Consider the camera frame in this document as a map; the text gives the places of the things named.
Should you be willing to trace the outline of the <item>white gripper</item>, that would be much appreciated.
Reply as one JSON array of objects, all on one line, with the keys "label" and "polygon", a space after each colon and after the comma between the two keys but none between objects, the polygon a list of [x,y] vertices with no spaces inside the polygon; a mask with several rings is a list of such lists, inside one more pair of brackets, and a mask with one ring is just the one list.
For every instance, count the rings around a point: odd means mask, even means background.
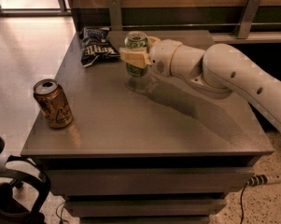
[{"label": "white gripper", "polygon": [[128,49],[120,48],[120,58],[138,68],[146,68],[151,65],[151,68],[157,74],[170,77],[171,76],[171,61],[176,50],[182,46],[179,41],[171,39],[160,40],[155,36],[147,36],[147,48]]}]

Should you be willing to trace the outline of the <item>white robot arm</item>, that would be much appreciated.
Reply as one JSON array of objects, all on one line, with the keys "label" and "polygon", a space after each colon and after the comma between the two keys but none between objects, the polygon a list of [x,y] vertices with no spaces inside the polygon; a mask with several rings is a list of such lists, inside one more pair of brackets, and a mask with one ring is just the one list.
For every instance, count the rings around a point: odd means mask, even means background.
[{"label": "white robot arm", "polygon": [[215,44],[203,50],[151,36],[146,48],[121,48],[119,54],[126,63],[179,78],[212,98],[235,92],[281,132],[281,81],[230,45]]}]

